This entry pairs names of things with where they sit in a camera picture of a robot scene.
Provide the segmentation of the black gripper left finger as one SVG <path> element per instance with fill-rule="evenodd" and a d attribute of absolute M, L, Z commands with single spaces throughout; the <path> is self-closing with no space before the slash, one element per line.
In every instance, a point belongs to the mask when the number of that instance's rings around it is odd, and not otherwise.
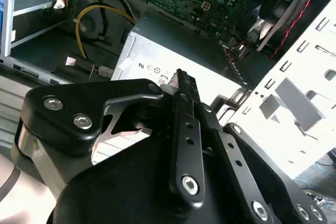
<path fill-rule="evenodd" d="M 184 87 L 183 70 L 167 86 L 148 79 L 88 82 L 30 90 L 16 146 L 59 199 L 80 173 L 134 144 L 166 137 L 169 189 L 187 208 L 205 201 L 200 120 Z"/>

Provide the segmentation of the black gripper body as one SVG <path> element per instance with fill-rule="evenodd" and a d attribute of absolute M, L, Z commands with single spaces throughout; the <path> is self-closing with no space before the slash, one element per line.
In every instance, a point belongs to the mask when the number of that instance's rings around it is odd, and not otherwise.
<path fill-rule="evenodd" d="M 142 140 L 77 175 L 63 190 L 53 223 L 252 223 L 218 159 L 202 151 L 205 201 L 190 209 L 169 189 L 172 145 Z"/>

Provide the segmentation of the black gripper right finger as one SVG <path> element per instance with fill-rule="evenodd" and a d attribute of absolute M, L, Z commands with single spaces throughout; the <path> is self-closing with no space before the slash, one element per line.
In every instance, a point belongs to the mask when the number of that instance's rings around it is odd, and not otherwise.
<path fill-rule="evenodd" d="M 237 124 L 220 126 L 200 101 L 196 81 L 184 75 L 186 93 L 200 117 L 205 142 L 232 184 L 229 197 L 238 223 L 327 223 L 320 207 Z"/>

